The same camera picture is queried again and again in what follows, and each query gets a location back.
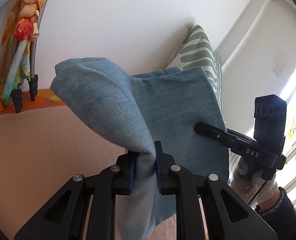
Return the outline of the right white knit glove hand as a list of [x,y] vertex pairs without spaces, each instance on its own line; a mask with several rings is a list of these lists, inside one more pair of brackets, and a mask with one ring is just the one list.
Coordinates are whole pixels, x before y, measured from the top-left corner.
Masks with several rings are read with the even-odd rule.
[[275,181],[276,176],[273,175],[273,178],[264,185],[262,172],[263,169],[253,171],[247,159],[241,157],[233,170],[230,187],[247,203],[251,201],[262,205],[270,199],[277,200],[279,189]]

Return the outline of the right forearm dark sleeve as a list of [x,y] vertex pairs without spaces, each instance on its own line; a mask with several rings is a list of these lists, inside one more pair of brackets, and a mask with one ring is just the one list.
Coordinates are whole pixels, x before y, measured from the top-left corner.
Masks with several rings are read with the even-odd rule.
[[296,224],[296,211],[284,188],[274,184],[258,194],[256,213],[274,230],[278,239],[285,239]]

